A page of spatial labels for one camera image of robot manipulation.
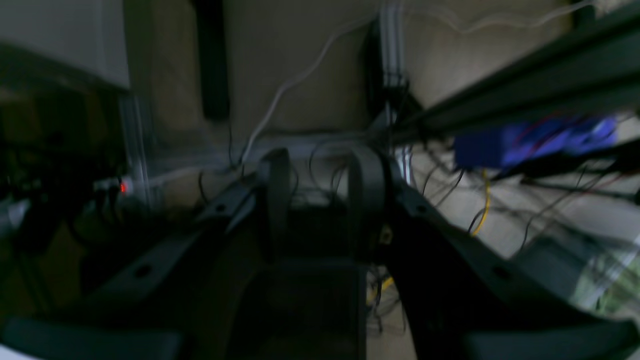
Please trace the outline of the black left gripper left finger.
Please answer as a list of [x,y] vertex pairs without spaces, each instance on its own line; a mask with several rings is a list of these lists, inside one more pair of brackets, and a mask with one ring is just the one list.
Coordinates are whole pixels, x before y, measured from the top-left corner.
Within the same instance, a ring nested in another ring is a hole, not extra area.
[[1,326],[3,360],[215,360],[226,357],[250,279],[263,268],[250,219],[272,183],[290,191],[290,153],[267,153],[187,228],[115,240],[92,253],[108,278],[50,317]]

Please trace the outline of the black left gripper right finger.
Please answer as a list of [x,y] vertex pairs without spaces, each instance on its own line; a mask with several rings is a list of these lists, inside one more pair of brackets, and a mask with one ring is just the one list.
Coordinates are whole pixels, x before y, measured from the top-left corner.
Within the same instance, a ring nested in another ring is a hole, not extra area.
[[391,158],[350,151],[355,258],[395,281],[419,360],[626,360],[638,326],[575,308],[449,223]]

